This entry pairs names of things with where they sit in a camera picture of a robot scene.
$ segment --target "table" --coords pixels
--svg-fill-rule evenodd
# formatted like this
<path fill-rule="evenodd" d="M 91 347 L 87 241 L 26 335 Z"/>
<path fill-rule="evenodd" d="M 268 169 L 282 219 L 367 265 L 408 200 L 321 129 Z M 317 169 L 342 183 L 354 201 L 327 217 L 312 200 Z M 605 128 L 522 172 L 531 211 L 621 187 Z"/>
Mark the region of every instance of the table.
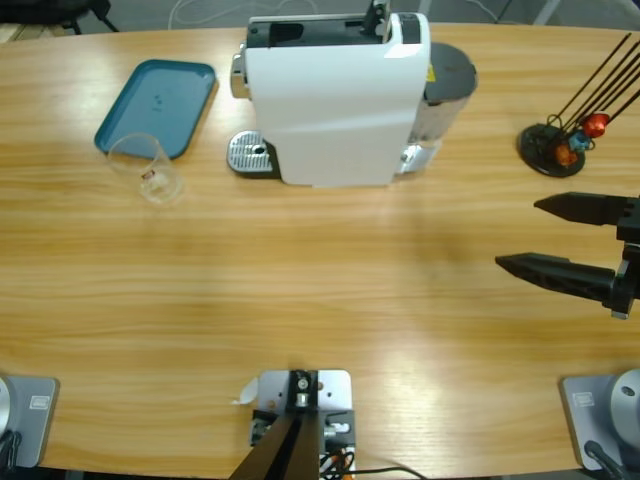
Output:
<path fill-rule="evenodd" d="M 613 228 L 532 207 L 637 195 L 631 108 L 578 176 L 526 167 L 514 141 L 560 109 L 622 32 L 435 25 L 479 88 L 424 174 L 387 188 L 246 180 L 228 140 L 243 32 L 88 35 L 0 47 L 0 369 L 60 380 L 44 465 L 226 477 L 247 454 L 262 370 L 344 368 L 361 466 L 432 477 L 577 466 L 558 382 L 637 367 L 640 312 L 529 285 L 494 256 L 539 251 L 615 267 Z M 155 209 L 120 187 L 93 135 L 133 68 L 207 62 L 220 82 L 188 151 L 187 191 Z"/>

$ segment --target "wire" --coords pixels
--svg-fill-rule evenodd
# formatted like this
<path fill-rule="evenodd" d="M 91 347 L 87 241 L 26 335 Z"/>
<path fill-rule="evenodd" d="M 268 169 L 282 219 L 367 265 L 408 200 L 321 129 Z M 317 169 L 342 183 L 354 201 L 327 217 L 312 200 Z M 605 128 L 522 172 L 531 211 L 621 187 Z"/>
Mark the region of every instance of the wire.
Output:
<path fill-rule="evenodd" d="M 365 470 L 349 470 L 355 460 L 355 452 L 345 452 L 344 450 L 339 450 L 327 454 L 322 457 L 320 465 L 325 464 L 329 459 L 331 459 L 331 464 L 320 472 L 320 477 L 323 480 L 343 480 L 343 478 L 347 475 L 374 475 L 387 472 L 405 472 L 413 475 L 414 478 L 418 480 L 429 480 L 424 475 L 408 467 L 384 467 L 370 468 Z"/>
<path fill-rule="evenodd" d="M 248 3 L 241 3 L 240 5 L 235 5 L 227 10 L 223 10 L 222 12 L 218 12 L 218 13 L 214 13 L 213 15 L 210 15 L 208 17 L 205 18 L 198 18 L 197 20 L 184 20 L 182 18 L 180 18 L 179 12 L 180 10 L 182 10 L 184 7 L 187 7 L 191 4 L 194 4 L 196 2 L 200 2 L 202 0 L 178 0 L 175 5 L 173 6 L 173 8 L 171 9 L 171 12 L 169 13 L 169 21 L 167 23 L 167 30 L 172 30 L 173 29 L 173 22 L 174 20 L 177 23 L 180 23 L 181 25 L 202 25 L 204 23 L 208 23 L 211 22 L 212 20 L 216 20 L 218 18 L 224 17 L 226 15 L 229 15 L 230 13 L 233 13 L 237 10 L 241 10 L 244 7 L 247 6 L 251 6 L 251 7 L 259 7 L 262 8 L 264 10 L 272 10 L 275 11 L 276 13 L 280 13 L 282 11 L 282 7 L 284 7 L 286 4 L 294 2 L 294 1 L 300 1 L 300 2 L 304 2 L 306 4 L 308 4 L 311 9 L 313 10 L 314 14 L 318 14 L 319 9 L 318 9 L 318 5 L 314 2 L 314 0 L 282 0 L 278 5 L 276 6 L 272 6 L 272 5 L 266 5 L 264 3 L 258 3 L 256 1 L 251 1 Z"/>
<path fill-rule="evenodd" d="M 491 10 L 489 10 L 480 0 L 464 0 L 465 2 L 471 4 L 471 5 L 475 5 L 476 7 L 478 7 L 480 10 L 482 10 L 484 13 L 486 13 L 491 20 L 493 20 L 493 23 L 499 23 L 501 25 L 522 25 L 521 23 L 518 22 L 512 22 L 512 21 L 502 21 L 502 16 L 504 15 L 505 10 L 507 9 L 507 7 L 509 7 L 509 4 L 511 3 L 511 0 L 504 6 L 504 8 L 502 9 L 502 12 L 500 12 L 500 15 L 496 15 L 495 13 L 493 13 Z"/>
<path fill-rule="evenodd" d="M 498 18 L 498 16 L 493 13 L 491 10 L 489 10 L 487 7 L 485 7 L 482 2 L 480 2 L 479 0 L 464 0 L 467 3 L 470 3 L 471 5 L 475 5 L 476 7 L 478 7 L 480 10 L 482 10 L 484 13 L 486 13 L 487 15 L 489 15 L 491 17 L 491 20 L 493 20 L 493 23 L 499 23 L 500 19 Z"/>
<path fill-rule="evenodd" d="M 507 2 L 504 4 L 504 7 L 502 7 L 502 10 L 498 14 L 498 20 L 496 21 L 496 23 L 502 20 L 502 17 L 504 17 L 504 14 L 507 12 L 507 9 L 509 8 L 512 2 L 513 0 L 507 0 Z"/>
<path fill-rule="evenodd" d="M 278 10 L 278 13 L 280 13 L 282 11 L 282 7 L 284 7 L 287 3 L 291 3 L 291 2 L 295 2 L 295 1 L 301 1 L 301 2 L 306 3 L 307 5 L 309 5 L 311 7 L 311 10 L 313 10 L 313 14 L 314 15 L 318 14 L 318 12 L 319 12 L 318 5 L 313 0 L 282 0 L 278 4 L 278 6 L 276 7 L 276 9 Z"/>

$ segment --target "black cable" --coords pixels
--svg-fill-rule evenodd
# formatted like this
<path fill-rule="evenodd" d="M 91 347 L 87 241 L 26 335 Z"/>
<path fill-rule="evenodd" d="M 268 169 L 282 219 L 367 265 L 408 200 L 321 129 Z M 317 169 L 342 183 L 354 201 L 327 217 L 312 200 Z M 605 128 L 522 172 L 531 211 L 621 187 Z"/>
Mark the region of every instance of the black cable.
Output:
<path fill-rule="evenodd" d="M 418 480 L 428 480 L 424 475 L 412 470 L 408 467 L 384 467 L 384 468 L 368 468 L 364 470 L 350 470 L 355 459 L 355 452 L 345 452 L 340 450 L 329 453 L 322 457 L 320 465 L 323 465 L 330 458 L 334 458 L 331 464 L 321 472 L 320 476 L 324 480 L 343 480 L 345 475 L 374 475 L 387 472 L 404 472 L 409 473 Z"/>
<path fill-rule="evenodd" d="M 101 18 L 100 20 L 102 20 L 102 23 L 104 23 L 107 27 L 109 27 L 109 30 L 111 30 L 112 32 L 119 32 L 120 30 L 118 30 L 115 25 L 113 23 L 111 23 L 109 21 L 109 19 L 107 17 Z"/>
<path fill-rule="evenodd" d="M 509 5 L 511 5 L 512 2 L 513 0 L 507 0 L 507 3 L 505 3 L 504 7 L 502 7 L 502 10 L 500 11 L 500 14 L 498 15 L 498 18 L 496 19 L 495 23 L 500 23 L 500 20 L 502 20 L 502 16 L 505 14 L 505 12 L 507 11 L 507 8 L 509 8 Z"/>
<path fill-rule="evenodd" d="M 590 457 L 593 458 L 598 465 L 609 475 L 611 480 L 630 480 L 629 472 L 622 466 L 618 465 L 616 461 L 605 453 L 602 446 L 598 442 L 589 440 L 584 444 L 584 451 Z"/>
<path fill-rule="evenodd" d="M 415 470 L 411 470 L 410 468 L 407 468 L 407 467 L 386 467 L 386 468 L 372 468 L 367 470 L 351 470 L 347 472 L 343 471 L 342 474 L 343 475 L 369 475 L 369 474 L 386 473 L 386 472 L 405 472 L 405 473 L 410 473 L 418 480 L 429 480 L 424 475 L 421 475 Z"/>

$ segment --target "white coffee machine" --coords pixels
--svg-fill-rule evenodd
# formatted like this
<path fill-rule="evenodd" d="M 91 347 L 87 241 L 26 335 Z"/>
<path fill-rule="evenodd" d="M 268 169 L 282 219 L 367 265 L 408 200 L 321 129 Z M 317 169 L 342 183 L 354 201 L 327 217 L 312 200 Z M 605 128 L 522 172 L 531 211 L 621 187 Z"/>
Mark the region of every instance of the white coffee machine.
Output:
<path fill-rule="evenodd" d="M 425 90 L 424 15 L 254 17 L 234 56 L 231 86 L 250 98 L 259 131 L 241 132 L 228 161 L 249 177 L 319 187 L 385 185 Z"/>

